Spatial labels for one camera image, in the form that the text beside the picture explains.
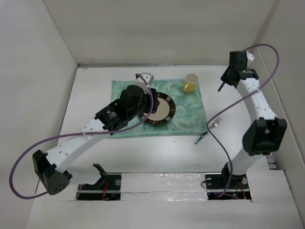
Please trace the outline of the green patterned cloth placemat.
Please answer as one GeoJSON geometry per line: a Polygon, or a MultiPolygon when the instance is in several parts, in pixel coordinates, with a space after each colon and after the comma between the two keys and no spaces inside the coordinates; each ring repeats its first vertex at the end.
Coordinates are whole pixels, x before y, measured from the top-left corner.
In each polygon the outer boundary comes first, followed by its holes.
{"type": "Polygon", "coordinates": [[[111,138],[133,138],[144,136],[200,135],[207,131],[206,114],[200,88],[192,93],[183,91],[184,80],[154,80],[152,88],[170,96],[176,105],[173,119],[165,125],[153,126],[146,123],[111,138]]]}

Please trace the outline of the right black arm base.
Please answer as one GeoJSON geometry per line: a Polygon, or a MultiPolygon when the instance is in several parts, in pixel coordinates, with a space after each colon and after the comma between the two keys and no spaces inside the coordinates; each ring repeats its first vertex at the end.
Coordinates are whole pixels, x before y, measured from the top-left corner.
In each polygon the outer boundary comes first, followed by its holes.
{"type": "Polygon", "coordinates": [[[252,199],[246,174],[231,175],[228,163],[221,172],[205,173],[201,186],[208,200],[252,199]]]}

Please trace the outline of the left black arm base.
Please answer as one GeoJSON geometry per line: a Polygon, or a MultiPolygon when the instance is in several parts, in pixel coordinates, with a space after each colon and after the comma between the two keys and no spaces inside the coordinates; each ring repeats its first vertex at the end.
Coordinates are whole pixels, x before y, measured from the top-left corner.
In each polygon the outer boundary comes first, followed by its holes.
{"type": "Polygon", "coordinates": [[[109,174],[100,187],[95,184],[78,185],[76,199],[82,201],[117,201],[121,200],[122,174],[109,174]]]}

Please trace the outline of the yellow mug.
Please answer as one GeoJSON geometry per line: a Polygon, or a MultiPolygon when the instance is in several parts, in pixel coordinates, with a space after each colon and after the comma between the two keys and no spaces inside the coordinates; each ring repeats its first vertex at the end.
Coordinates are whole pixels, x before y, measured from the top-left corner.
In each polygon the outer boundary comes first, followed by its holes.
{"type": "Polygon", "coordinates": [[[192,93],[196,90],[197,86],[198,86],[198,81],[199,78],[196,74],[194,73],[189,73],[185,76],[184,79],[184,88],[183,90],[186,93],[192,93]]]}

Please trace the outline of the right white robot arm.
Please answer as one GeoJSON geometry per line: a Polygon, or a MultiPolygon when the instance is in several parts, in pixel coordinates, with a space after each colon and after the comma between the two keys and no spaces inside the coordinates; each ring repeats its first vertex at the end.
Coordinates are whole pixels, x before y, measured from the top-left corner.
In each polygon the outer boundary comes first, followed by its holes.
{"type": "Polygon", "coordinates": [[[256,161],[277,151],[287,128],[287,122],[276,116],[260,90],[258,74],[248,68],[249,57],[253,55],[247,51],[230,52],[229,66],[221,77],[243,97],[251,120],[242,138],[242,149],[222,169],[220,182],[226,188],[235,185],[256,161]]]}

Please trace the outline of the dark rimmed dinner plate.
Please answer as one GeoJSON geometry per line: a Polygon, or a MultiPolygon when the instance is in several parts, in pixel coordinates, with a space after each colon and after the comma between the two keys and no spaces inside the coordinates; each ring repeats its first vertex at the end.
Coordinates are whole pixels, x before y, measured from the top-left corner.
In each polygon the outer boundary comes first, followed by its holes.
{"type": "Polygon", "coordinates": [[[169,95],[161,92],[157,92],[157,99],[159,105],[156,112],[150,114],[144,123],[153,126],[164,126],[173,119],[176,112],[176,105],[169,95]]]}

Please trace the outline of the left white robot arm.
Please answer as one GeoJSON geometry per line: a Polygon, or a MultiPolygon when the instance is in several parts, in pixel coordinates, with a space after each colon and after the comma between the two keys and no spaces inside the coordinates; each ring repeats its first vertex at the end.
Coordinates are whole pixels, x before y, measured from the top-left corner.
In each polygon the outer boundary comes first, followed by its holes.
{"type": "Polygon", "coordinates": [[[63,191],[70,183],[72,174],[67,168],[85,151],[103,139],[125,129],[128,123],[141,113],[154,113],[159,102],[157,91],[150,93],[137,85],[129,85],[120,98],[96,113],[80,135],[73,136],[60,146],[47,152],[36,151],[32,155],[34,171],[49,195],[63,191]]]}

